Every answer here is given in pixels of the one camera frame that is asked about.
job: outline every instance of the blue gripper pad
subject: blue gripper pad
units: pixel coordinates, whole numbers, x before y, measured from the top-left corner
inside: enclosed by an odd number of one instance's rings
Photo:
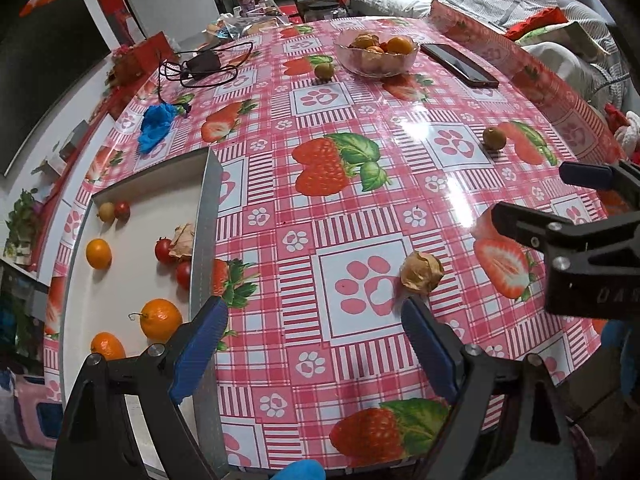
[[[563,162],[558,173],[560,179],[569,186],[606,190],[613,185],[613,170],[609,166]]]
[[[420,300],[412,300],[411,298],[404,300],[400,315],[402,328],[404,328],[404,332],[409,338],[420,366],[427,374],[433,391],[436,395],[447,399],[449,404],[453,404],[458,396],[458,390],[463,378],[460,376],[460,370],[457,369],[456,363],[452,358],[452,353],[457,352],[458,355],[456,357],[460,357],[460,362],[462,362],[462,354],[460,354],[462,343],[460,343],[460,340],[449,326],[442,326],[443,329],[450,331],[450,336],[457,340],[457,343],[454,342],[450,345],[452,348],[447,350],[434,328],[430,326],[424,314],[420,312],[421,309],[418,307],[417,301]],[[435,326],[439,325],[435,320],[433,322]]]
[[[193,395],[211,356],[218,347],[220,338],[225,333],[229,315],[225,302],[217,296],[212,296],[202,308],[210,308],[210,310],[175,362],[174,382],[169,390],[169,396],[176,406],[185,397]]]

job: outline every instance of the blue glove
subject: blue glove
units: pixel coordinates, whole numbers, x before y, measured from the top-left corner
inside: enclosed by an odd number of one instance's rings
[[[316,460],[298,460],[289,464],[271,480],[325,480],[324,469]]]
[[[178,108],[166,103],[151,105],[146,109],[138,137],[138,150],[141,155],[150,153],[168,135],[177,114]]]
[[[600,341],[603,346],[620,348],[620,390],[629,396],[638,380],[638,368],[629,341],[631,325],[626,321],[611,320],[602,329]]]

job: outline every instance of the potted plant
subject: potted plant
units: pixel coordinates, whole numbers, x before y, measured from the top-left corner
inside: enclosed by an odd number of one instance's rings
[[[4,256],[20,266],[31,263],[31,244],[38,231],[38,215],[36,200],[31,191],[22,190],[20,198],[14,203],[14,210],[9,212],[5,222],[9,228],[9,236],[4,244]]]

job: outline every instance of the pillow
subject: pillow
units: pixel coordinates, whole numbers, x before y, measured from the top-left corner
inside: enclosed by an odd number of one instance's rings
[[[549,25],[556,25],[558,23],[567,23],[568,21],[562,10],[557,7],[553,9],[543,9],[533,16],[529,16],[523,22],[513,25],[504,35],[508,40],[516,41],[537,28],[548,27]]]

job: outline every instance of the glass bowl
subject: glass bowl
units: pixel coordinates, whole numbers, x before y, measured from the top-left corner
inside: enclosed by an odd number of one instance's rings
[[[414,49],[409,54],[379,54],[360,48],[349,48],[351,42],[364,32],[375,34],[380,38],[380,43],[391,38],[406,38],[411,41]],[[347,28],[342,31],[334,40],[334,48],[338,62],[349,72],[372,78],[391,77],[408,72],[418,55],[418,44],[408,36],[373,32],[361,28]]]

